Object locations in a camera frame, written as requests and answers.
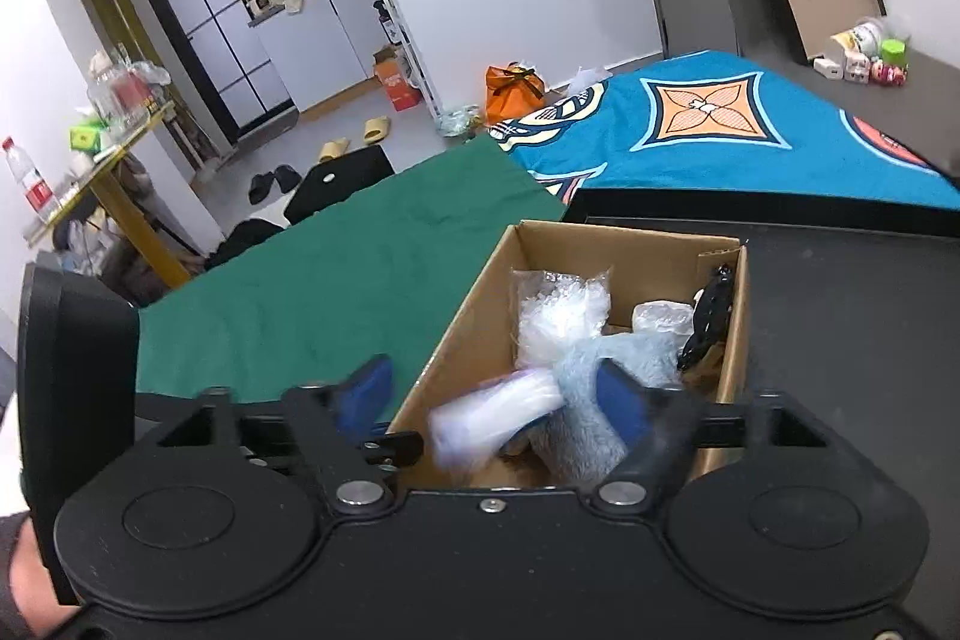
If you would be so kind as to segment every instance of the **blue bedspread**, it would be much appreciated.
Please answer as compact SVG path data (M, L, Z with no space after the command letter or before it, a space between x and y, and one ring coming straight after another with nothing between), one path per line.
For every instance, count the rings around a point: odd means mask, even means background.
M491 135L568 203L581 187L677 188L960 210L960 191L896 140L723 52L612 77Z

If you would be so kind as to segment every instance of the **doorway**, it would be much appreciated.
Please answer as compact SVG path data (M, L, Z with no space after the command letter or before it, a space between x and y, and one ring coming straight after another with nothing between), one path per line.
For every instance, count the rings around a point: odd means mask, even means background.
M243 0L149 0L229 143L293 108Z

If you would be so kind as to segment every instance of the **cardboard box on floor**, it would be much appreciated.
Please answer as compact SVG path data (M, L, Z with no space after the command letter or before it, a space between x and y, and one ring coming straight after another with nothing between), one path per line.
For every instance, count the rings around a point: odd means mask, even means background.
M432 458L429 411L514 369L514 269L548 269L584 278L611 269L608 324L629 330L635 305L656 299L692 304L694 293L721 263L736 268L736 293L720 381L710 396L733 402L744 384L747 363L749 276L747 249L739 239L538 220L510 226L392 420L391 432L414 429L424 436L424 457L404 471L404 484L530 488L552 482L544 463L531 452L495 458L481 471L459 479L438 468ZM694 472L707 472L722 458L720 451L702 451Z

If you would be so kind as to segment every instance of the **green tablecloth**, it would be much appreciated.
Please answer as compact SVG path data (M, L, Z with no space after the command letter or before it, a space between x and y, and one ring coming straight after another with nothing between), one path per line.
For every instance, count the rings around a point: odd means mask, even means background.
M137 389L241 402L394 360L400 408L504 229L563 205L483 136L359 191L140 316Z

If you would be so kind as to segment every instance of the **bed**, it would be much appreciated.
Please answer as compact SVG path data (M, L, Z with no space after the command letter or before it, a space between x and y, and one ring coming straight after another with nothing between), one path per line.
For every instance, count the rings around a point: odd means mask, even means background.
M562 215L490 138L450 149L141 311L137 390L192 397L228 386L234 401L269 401L386 353L389 420L504 229Z
M960 210L952 181L904 145L723 52L611 77L491 136L566 204L579 189L683 189Z

